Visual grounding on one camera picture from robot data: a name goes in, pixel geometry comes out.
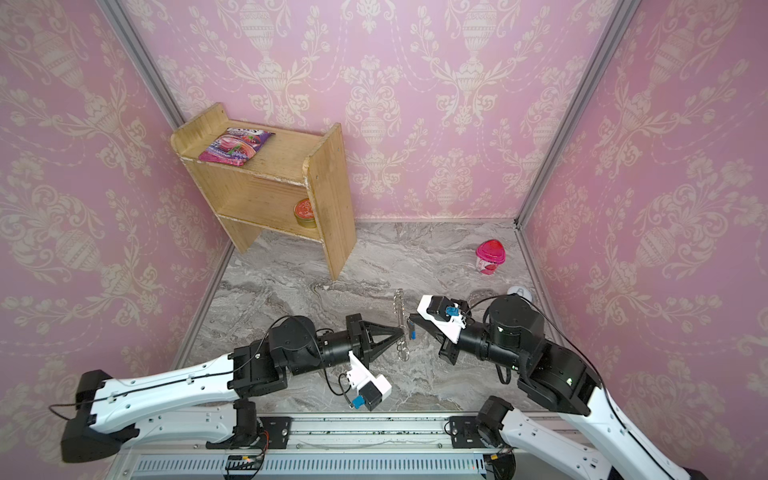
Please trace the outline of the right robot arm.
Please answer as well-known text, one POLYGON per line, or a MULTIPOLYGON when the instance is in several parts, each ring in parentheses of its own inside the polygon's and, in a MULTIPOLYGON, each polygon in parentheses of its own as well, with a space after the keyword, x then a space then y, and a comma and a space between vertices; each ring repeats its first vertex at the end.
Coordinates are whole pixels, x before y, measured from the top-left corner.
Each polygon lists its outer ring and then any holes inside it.
POLYGON ((409 320, 440 342, 450 364, 461 353, 496 367, 503 384, 518 389, 579 431, 587 445, 546 428, 510 402, 489 397, 475 417, 482 442, 521 450, 572 479, 702 479, 704 473, 676 464, 612 399, 597 368, 577 348, 546 338, 547 317, 516 294, 488 298, 480 321, 472 306, 425 295, 409 320))

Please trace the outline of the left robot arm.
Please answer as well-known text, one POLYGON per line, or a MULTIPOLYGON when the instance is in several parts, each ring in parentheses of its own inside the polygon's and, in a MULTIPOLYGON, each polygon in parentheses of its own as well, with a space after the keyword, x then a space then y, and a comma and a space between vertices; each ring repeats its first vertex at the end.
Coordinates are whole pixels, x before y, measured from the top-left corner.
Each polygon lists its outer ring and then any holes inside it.
POLYGON ((348 316, 346 329, 319 333, 306 316, 283 316, 265 336, 193 367, 131 379, 103 370, 84 373, 77 385, 60 440, 63 462, 111 457, 145 433, 142 422, 206 403, 230 402, 237 419, 251 420, 250 398, 281 391, 291 375, 358 361, 369 367, 403 337, 401 329, 348 316))

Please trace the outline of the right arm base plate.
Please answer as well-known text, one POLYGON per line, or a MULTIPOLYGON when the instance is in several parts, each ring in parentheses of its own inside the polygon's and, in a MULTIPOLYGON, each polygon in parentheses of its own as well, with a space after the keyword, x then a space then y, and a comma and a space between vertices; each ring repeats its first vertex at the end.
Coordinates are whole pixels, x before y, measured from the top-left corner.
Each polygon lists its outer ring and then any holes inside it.
POLYGON ((451 416, 447 431, 454 449, 498 448, 501 445, 492 425, 478 416, 451 416))

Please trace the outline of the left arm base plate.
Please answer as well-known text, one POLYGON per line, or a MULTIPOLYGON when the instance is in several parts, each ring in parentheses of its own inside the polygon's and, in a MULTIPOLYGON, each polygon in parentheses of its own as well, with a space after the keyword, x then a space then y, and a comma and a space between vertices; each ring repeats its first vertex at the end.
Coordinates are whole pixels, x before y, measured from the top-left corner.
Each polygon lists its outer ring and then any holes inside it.
POLYGON ((207 442, 208 450, 260 449, 283 450, 290 437, 291 417, 257 417, 237 420, 224 440, 207 442))

